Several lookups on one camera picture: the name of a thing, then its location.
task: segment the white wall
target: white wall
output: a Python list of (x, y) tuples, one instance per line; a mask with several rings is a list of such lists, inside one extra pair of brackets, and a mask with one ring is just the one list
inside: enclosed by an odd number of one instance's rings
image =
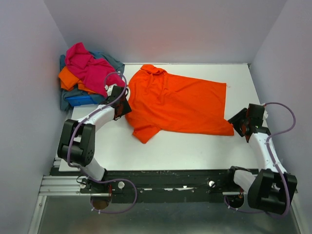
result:
[(58, 58), (67, 50), (42, 0), (0, 7), (0, 233), (25, 234), (64, 115)]
[(123, 62), (251, 62), (286, 0), (44, 0), (69, 46)]
[[(277, 136), (274, 144), (286, 169), (297, 176), (300, 203), (312, 220), (312, 1), (288, 0), (251, 65), (261, 102), (289, 105), (297, 117), (295, 128)], [(270, 107), (272, 132), (292, 124), (287, 111)]]

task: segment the orange shirt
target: orange shirt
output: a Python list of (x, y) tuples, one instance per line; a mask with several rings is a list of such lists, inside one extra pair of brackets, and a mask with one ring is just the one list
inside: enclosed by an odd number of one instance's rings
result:
[(78, 89), (84, 90), (88, 92), (88, 94), (96, 94), (96, 92), (88, 89), (80, 79), (75, 77), (73, 73), (71, 73), (68, 68), (65, 66), (61, 72), (59, 73), (58, 77), (60, 78), (60, 87), (67, 91), (71, 91), (74, 88), (75, 84), (78, 84)]
[(126, 115), (133, 135), (146, 143), (160, 130), (233, 136), (224, 119), (226, 84), (168, 74), (143, 65), (129, 82)]

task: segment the metal floor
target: metal floor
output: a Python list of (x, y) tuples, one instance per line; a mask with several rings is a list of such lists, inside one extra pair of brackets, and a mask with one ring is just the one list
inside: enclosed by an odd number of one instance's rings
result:
[[(124, 209), (128, 204), (111, 204)], [(284, 219), (234, 212), (216, 203), (138, 203), (123, 214), (91, 211), (88, 197), (48, 197), (40, 234), (299, 234)]]

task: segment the robotic arm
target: robotic arm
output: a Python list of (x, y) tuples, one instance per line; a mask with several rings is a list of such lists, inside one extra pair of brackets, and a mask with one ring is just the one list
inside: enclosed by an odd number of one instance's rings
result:
[[(231, 172), (234, 183), (247, 193), (248, 205), (251, 208), (281, 215), (287, 206), (288, 198), (285, 189), (288, 190), (290, 204), (297, 186), (297, 179), (294, 175), (288, 174), (280, 163), (272, 141), (267, 142), (271, 133), (267, 127), (262, 126), (266, 117), (267, 113), (263, 105), (250, 104), (248, 109), (242, 109), (228, 120), (239, 135), (245, 137), (250, 144), (259, 168), (257, 176), (237, 167), (231, 167)], [(287, 186), (284, 186), (281, 175)]]
[(79, 127), (74, 142), (71, 146), (70, 163), (76, 166), (84, 174), (94, 180), (103, 181), (107, 171), (101, 167), (94, 158), (95, 152), (95, 133), (105, 123), (111, 120), (117, 120), (121, 116), (131, 112), (131, 108), (124, 93), (119, 100), (112, 106), (106, 106), (117, 99), (122, 94), (123, 87), (110, 86), (109, 97), (104, 104), (97, 107), (91, 117), (89, 115), (78, 120), (68, 119), (65, 121), (62, 134), (58, 145), (58, 156), (67, 161), (70, 140), (73, 132), (84, 119), (84, 123)]
[[(68, 119), (65, 121), (58, 145), (60, 158), (69, 162), (70, 166), (76, 166), (85, 175), (98, 182), (105, 181), (107, 171), (94, 158), (95, 133), (105, 123), (117, 120), (131, 111), (122, 87), (113, 86), (108, 93), (111, 95), (105, 103), (99, 105), (91, 114), (79, 120)], [(287, 173), (277, 158), (272, 142), (267, 142), (271, 133), (267, 127), (262, 126), (266, 116), (264, 106), (250, 104), (248, 108), (244, 108), (229, 120), (229, 123), (241, 137), (246, 138), (253, 149), (259, 173), (253, 175), (247, 169), (232, 166), (229, 170), (230, 184), (219, 188), (218, 193), (222, 194), (222, 190), (231, 189), (233, 184), (236, 187), (238, 185), (247, 193), (248, 205), (251, 208), (283, 214), (292, 201), (297, 179)]]

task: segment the white tabletop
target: white tabletop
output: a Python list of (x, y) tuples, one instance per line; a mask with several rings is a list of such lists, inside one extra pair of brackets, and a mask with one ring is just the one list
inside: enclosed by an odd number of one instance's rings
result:
[[(246, 64), (154, 64), (170, 74), (227, 83), (224, 118), (229, 119), (249, 103), (259, 104)], [(129, 79), (142, 64), (127, 64)], [(81, 118), (95, 105), (75, 107), (72, 119)], [(124, 117), (110, 121), (96, 133), (95, 158), (107, 170), (207, 170), (231, 166), (257, 168), (253, 151), (244, 137), (210, 136), (160, 131), (146, 144), (132, 136)], [(75, 171), (62, 160), (60, 171)]]

